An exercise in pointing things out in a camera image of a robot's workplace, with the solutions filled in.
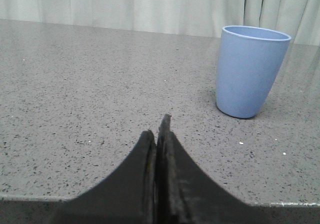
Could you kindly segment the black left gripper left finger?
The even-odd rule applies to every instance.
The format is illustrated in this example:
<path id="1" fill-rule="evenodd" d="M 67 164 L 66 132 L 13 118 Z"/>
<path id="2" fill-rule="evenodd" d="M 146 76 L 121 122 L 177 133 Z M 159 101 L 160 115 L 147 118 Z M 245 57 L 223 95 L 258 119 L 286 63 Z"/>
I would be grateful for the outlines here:
<path id="1" fill-rule="evenodd" d="M 143 131 L 124 161 L 98 185 L 64 203 L 53 224 L 152 224 L 155 220 L 156 144 Z"/>

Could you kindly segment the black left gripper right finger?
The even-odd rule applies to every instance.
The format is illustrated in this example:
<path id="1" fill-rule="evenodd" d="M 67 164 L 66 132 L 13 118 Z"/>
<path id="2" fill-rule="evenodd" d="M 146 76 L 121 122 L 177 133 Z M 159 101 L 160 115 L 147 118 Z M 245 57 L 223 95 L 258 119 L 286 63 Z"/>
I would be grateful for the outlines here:
<path id="1" fill-rule="evenodd" d="M 159 224 L 258 224 L 260 213 L 241 202 L 193 161 L 170 130 L 171 116 L 159 127 L 156 204 Z"/>

